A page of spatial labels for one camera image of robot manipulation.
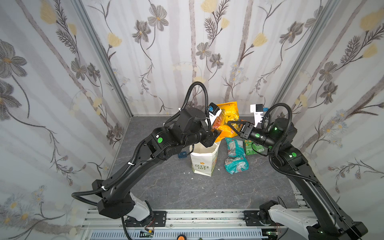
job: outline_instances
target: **green package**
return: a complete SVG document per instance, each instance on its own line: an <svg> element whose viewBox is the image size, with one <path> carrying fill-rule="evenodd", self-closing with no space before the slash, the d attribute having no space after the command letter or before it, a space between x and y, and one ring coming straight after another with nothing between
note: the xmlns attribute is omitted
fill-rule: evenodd
<svg viewBox="0 0 384 240"><path fill-rule="evenodd" d="M256 154L257 152L263 152L264 151L264 147L263 146L252 144L252 143L253 142L251 140L244 140L245 155L252 155L252 154Z"/></svg>

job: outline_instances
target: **wallpaper wall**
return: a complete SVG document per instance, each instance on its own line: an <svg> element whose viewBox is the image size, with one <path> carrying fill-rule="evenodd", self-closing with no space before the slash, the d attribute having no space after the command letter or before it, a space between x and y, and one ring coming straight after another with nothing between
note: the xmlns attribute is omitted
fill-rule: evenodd
<svg viewBox="0 0 384 240"><path fill-rule="evenodd" d="M69 1L0 2L2 239L74 239L128 118Z"/></svg>
<svg viewBox="0 0 384 240"><path fill-rule="evenodd" d="M189 85L210 101L270 105L321 0L83 0L134 114L173 114ZM203 108L201 88L189 104Z"/></svg>
<svg viewBox="0 0 384 240"><path fill-rule="evenodd" d="M343 0L282 101L294 110L293 144L341 208L367 226L363 239L384 234L383 53L383 1Z"/></svg>

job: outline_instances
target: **yellow snack bag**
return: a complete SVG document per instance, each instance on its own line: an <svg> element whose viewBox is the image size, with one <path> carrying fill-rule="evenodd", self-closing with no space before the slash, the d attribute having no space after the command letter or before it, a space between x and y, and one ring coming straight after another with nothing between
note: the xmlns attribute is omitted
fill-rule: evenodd
<svg viewBox="0 0 384 240"><path fill-rule="evenodd" d="M221 109L221 113L214 121L212 128L222 131L215 141L220 142L225 137L237 136L227 123L228 121L239 121L239 110L237 108L237 102L222 103L217 106Z"/></svg>

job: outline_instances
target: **white paper bag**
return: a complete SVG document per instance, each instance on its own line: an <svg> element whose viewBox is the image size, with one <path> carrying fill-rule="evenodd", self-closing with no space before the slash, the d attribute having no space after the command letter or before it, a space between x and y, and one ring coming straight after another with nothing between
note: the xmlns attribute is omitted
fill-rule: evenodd
<svg viewBox="0 0 384 240"><path fill-rule="evenodd" d="M194 173L212 176L217 161L219 146L220 142L215 142L212 147L204 147L201 143L195 144L195 149L190 154Z"/></svg>

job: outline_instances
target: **teal package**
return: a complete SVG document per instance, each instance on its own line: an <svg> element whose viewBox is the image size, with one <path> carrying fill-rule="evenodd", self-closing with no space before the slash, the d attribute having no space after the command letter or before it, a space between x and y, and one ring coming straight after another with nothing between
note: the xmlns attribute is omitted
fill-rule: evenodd
<svg viewBox="0 0 384 240"><path fill-rule="evenodd" d="M234 174L245 171L249 168L248 161L245 158L243 141L226 137L228 147L228 158L224 166L227 172Z"/></svg>

